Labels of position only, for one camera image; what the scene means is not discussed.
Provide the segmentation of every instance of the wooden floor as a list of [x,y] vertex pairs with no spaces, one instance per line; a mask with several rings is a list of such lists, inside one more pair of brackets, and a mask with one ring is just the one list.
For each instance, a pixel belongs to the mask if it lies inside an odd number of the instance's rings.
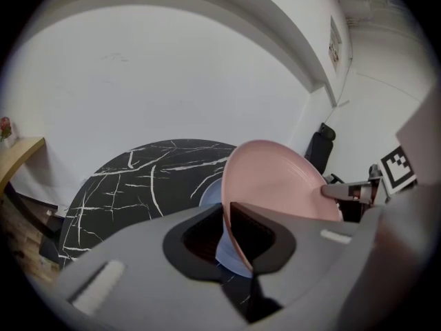
[[[30,201],[23,202],[46,223],[49,218],[47,208]],[[6,197],[3,197],[0,205],[0,225],[9,248],[24,272],[40,282],[52,284],[59,274],[59,266],[39,255],[41,233],[20,215]]]

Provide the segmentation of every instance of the flower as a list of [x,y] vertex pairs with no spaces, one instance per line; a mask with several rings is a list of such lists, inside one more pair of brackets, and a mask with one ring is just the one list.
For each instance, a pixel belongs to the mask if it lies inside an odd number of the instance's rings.
[[11,121],[8,117],[3,117],[0,119],[0,131],[0,141],[3,141],[12,134]]

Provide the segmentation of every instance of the pink plate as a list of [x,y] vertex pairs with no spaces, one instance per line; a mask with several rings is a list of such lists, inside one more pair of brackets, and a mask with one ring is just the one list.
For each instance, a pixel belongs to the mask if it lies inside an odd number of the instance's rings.
[[278,143],[250,141],[232,152],[222,178],[224,217],[233,245],[251,271],[231,232],[229,204],[249,203],[295,216],[339,221],[335,201],[320,193],[324,184],[310,162]]

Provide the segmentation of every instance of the qr code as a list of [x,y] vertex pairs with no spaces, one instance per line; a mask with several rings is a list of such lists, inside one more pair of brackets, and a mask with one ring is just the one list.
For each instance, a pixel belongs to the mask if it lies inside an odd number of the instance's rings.
[[415,173],[401,147],[381,158],[380,169],[388,184],[389,194],[393,194],[416,179]]

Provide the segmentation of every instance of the red flower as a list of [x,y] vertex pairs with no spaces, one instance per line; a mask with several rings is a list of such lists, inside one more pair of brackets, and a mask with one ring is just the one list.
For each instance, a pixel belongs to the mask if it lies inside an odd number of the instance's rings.
[[11,128],[11,121],[9,120],[8,117],[3,117],[0,120],[0,130],[1,131],[6,131],[9,130]]

